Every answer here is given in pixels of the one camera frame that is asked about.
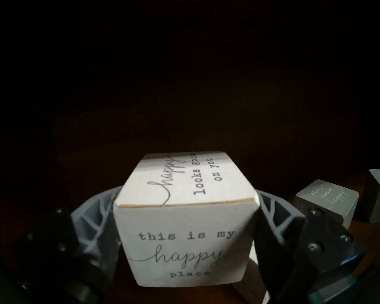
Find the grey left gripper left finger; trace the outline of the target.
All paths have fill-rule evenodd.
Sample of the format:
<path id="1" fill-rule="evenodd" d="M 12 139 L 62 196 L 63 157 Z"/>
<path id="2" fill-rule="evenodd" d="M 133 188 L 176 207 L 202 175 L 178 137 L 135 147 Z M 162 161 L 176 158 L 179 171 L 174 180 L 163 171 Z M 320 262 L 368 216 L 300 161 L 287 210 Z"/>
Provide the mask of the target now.
<path id="1" fill-rule="evenodd" d="M 113 201 L 122 188 L 96 194 L 73 212 L 60 207 L 45 214 L 13 244 L 17 263 L 32 266 L 64 253 L 84 255 L 96 261 L 106 276 L 113 276 L 121 246 Z"/>

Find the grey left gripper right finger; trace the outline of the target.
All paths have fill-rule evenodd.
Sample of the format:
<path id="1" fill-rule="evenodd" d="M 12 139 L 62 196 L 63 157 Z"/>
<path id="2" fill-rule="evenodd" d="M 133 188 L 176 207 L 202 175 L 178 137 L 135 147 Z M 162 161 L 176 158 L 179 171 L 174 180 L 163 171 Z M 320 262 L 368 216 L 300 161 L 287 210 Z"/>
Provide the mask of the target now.
<path id="1" fill-rule="evenodd" d="M 324 208 L 303 214 L 257 190 L 254 248 L 268 304 L 347 304 L 358 293 L 353 272 L 365 246 Z"/>

